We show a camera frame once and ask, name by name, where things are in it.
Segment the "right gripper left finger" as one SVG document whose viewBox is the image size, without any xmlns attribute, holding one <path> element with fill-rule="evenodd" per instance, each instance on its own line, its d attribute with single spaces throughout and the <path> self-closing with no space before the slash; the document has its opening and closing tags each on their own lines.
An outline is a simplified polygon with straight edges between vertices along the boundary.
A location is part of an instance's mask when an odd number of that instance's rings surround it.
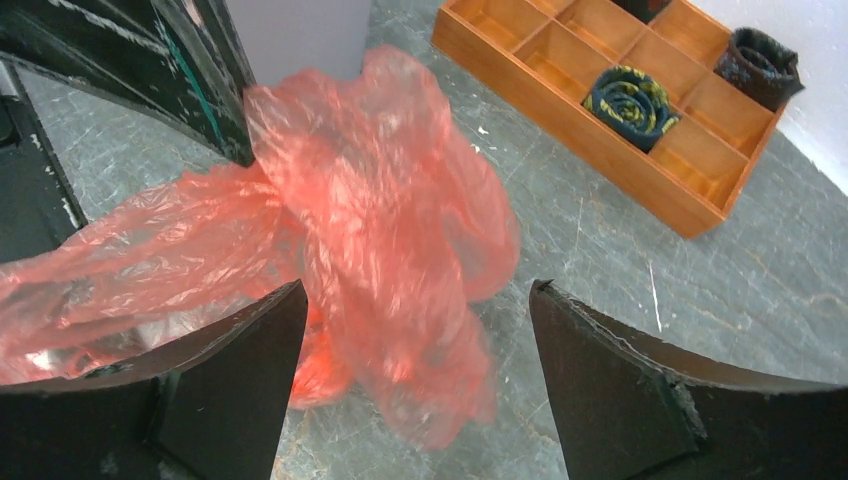
<svg viewBox="0 0 848 480">
<path fill-rule="evenodd" d="M 145 354 L 3 387 L 2 477 L 269 478 L 307 311 L 296 281 Z"/>
</svg>

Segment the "red plastic trash bag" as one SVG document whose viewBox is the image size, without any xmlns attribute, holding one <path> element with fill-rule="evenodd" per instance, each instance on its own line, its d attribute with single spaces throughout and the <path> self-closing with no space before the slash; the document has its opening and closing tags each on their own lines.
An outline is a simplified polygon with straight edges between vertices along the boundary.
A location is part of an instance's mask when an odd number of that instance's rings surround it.
<svg viewBox="0 0 848 480">
<path fill-rule="evenodd" d="M 521 233 L 432 72 L 383 45 L 361 74 L 304 70 L 244 94 L 255 161 L 149 188 L 60 248 L 1 268 L 1 380 L 74 377 L 300 281 L 290 405 L 352 385 L 423 448 L 496 413 L 472 305 L 507 286 Z"/>
</svg>

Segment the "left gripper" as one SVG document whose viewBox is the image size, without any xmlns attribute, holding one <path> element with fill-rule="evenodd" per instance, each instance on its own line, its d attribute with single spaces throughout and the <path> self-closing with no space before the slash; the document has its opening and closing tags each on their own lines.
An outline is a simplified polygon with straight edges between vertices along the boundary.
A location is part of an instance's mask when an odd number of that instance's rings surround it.
<svg viewBox="0 0 848 480">
<path fill-rule="evenodd" d="M 223 1 L 1 4 L 1 57 L 154 118 L 248 167 L 242 95 L 255 77 Z M 1 261 L 87 225 L 14 67 L 1 63 Z"/>
</svg>

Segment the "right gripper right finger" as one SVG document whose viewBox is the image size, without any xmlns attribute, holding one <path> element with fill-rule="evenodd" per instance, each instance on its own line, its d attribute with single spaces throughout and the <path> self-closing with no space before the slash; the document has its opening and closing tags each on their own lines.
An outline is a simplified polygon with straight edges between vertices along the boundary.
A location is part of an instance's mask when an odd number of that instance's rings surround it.
<svg viewBox="0 0 848 480">
<path fill-rule="evenodd" d="M 550 280 L 529 311 L 572 479 L 843 479 L 847 389 L 719 362 Z"/>
</svg>

